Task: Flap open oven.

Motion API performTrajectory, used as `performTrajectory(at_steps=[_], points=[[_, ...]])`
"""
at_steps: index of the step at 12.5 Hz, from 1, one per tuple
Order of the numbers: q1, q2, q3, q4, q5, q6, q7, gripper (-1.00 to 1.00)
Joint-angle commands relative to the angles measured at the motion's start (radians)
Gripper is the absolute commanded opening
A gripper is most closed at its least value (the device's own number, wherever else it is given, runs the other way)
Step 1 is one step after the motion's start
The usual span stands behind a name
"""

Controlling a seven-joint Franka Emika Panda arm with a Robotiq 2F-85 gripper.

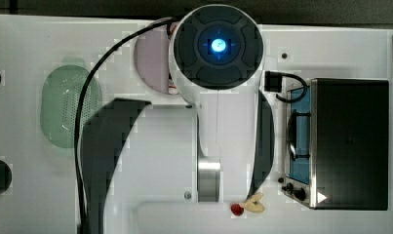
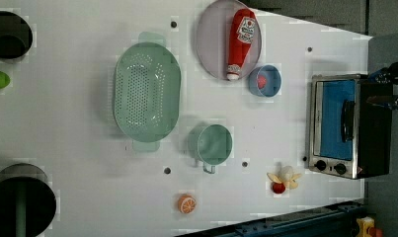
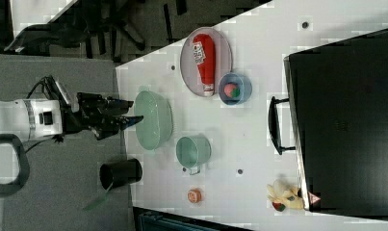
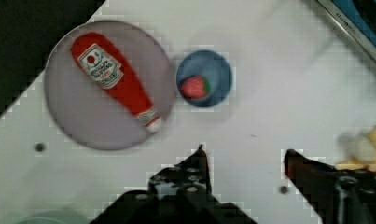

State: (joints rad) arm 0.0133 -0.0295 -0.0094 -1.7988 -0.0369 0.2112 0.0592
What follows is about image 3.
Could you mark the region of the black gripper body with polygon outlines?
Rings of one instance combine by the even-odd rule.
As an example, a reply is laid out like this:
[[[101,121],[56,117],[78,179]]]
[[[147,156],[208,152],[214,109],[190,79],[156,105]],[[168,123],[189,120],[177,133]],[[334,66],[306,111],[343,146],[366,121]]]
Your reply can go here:
[[[63,131],[65,135],[90,130],[96,139],[103,140],[116,135],[119,122],[115,119],[121,106],[119,99],[101,94],[78,92],[76,95],[79,110],[75,113],[64,113]]]

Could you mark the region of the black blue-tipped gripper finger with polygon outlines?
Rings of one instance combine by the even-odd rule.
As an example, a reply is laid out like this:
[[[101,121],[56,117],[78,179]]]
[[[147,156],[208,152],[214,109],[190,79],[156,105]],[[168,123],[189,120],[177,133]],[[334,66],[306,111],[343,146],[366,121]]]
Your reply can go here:
[[[112,98],[108,100],[110,109],[129,109],[134,105],[133,101]]]
[[[143,120],[143,116],[142,115],[137,115],[137,116],[121,116],[119,118],[120,129],[121,130],[125,130],[125,129],[129,128],[129,127],[132,127],[132,126],[138,124],[142,120]]]

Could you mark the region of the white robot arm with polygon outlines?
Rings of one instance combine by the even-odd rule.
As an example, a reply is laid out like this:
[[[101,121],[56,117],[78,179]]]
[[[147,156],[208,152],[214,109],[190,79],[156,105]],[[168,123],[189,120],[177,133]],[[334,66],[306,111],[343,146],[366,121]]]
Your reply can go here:
[[[141,115],[127,114],[132,106],[131,101],[85,92],[79,92],[73,103],[62,98],[0,101],[0,145],[12,148],[19,166],[12,182],[0,183],[0,197],[17,193],[29,178],[26,142],[61,142],[84,130],[99,141],[109,138],[143,120]]]

